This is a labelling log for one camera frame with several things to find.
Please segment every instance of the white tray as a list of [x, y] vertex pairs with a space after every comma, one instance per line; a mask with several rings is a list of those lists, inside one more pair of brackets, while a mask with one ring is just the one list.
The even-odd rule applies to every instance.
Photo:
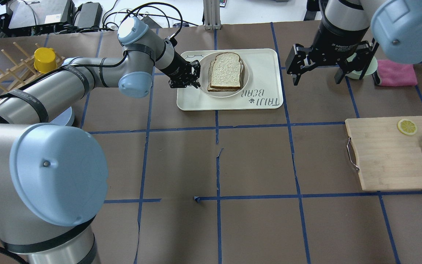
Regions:
[[215, 52], [235, 52], [245, 61], [251, 78], [237, 95], [217, 98], [192, 86], [177, 89], [177, 106], [184, 111], [276, 109], [283, 104], [278, 55], [269, 48], [186, 51], [182, 57], [192, 62]]

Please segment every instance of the white floor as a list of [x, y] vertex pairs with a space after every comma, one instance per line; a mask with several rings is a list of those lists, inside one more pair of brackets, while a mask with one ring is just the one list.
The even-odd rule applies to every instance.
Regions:
[[[18, 0], [10, 1], [10, 8], [15, 9]], [[79, 7], [86, 0], [73, 0], [76, 7]], [[97, 0], [100, 3], [104, 13], [112, 8], [114, 0]], [[118, 0], [112, 12], [126, 11], [142, 4], [151, 2], [151, 0]], [[203, 1], [202, 0], [161, 0], [160, 2], [169, 3], [180, 10], [183, 19], [197, 25], [202, 25]], [[276, 2], [275, 0], [227, 0], [226, 7], [220, 8], [221, 24], [245, 24], [245, 23], [263, 23], [263, 22], [282, 22], [282, 21], [301, 21], [306, 12], [307, 0], [288, 0], [288, 2]], [[158, 6], [166, 15], [178, 18], [176, 11], [170, 7]], [[146, 7], [141, 12], [150, 14], [161, 14], [158, 10]], [[119, 23], [123, 14], [112, 15], [107, 22]], [[167, 27], [167, 21], [162, 17], [153, 17], [153, 19], [162, 27]], [[177, 23], [177, 20], [170, 20], [170, 24]]]

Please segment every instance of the wooden drying rack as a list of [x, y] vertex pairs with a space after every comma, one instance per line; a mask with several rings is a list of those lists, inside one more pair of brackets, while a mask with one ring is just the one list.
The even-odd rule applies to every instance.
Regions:
[[[41, 75], [43, 75], [41, 72], [38, 72], [34, 68], [34, 55], [29, 55], [19, 44], [16, 42], [13, 42], [15, 47], [22, 52], [27, 58], [21, 59], [20, 62], [16, 62], [5, 50], [1, 50], [1, 52], [10, 60], [14, 66], [10, 69], [2, 70], [0, 68], [0, 89], [2, 90], [2, 93], [5, 94], [9, 92], [10, 90], [18, 89], [22, 87], [23, 85], [32, 82], [33, 80], [37, 79]], [[35, 43], [35, 46], [37, 48], [41, 48], [38, 43]], [[61, 57], [55, 52], [56, 55], [56, 65], [59, 67], [65, 57]], [[13, 82], [11, 82], [7, 87], [4, 87], [1, 83], [9, 78], [15, 78]]]

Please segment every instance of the metal handle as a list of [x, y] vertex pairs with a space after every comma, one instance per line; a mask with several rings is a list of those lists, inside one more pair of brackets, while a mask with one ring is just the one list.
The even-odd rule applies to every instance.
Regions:
[[354, 167], [356, 167], [356, 170], [359, 171], [358, 165], [356, 165], [356, 163], [354, 163], [353, 160], [351, 159], [351, 153], [349, 151], [350, 143], [351, 143], [351, 137], [348, 137], [348, 143], [346, 144], [346, 150], [348, 151], [349, 161], [351, 162], [351, 164], [353, 164]]

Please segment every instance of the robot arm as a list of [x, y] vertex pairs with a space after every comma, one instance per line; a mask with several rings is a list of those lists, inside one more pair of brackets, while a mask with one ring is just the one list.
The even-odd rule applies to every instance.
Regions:
[[[322, 21], [313, 44], [294, 44], [286, 60], [294, 85], [320, 66], [340, 67], [337, 84], [353, 70], [362, 71], [362, 78], [379, 44], [394, 62], [422, 61], [422, 1], [320, 0], [319, 8]], [[377, 42], [362, 41], [369, 26]]]
[[0, 240], [31, 264], [100, 264], [90, 223], [107, 195], [105, 156], [87, 132], [46, 122], [94, 87], [146, 96], [154, 66], [172, 88], [199, 86], [199, 63], [139, 19], [124, 20], [118, 38], [123, 59], [68, 59], [0, 103]]

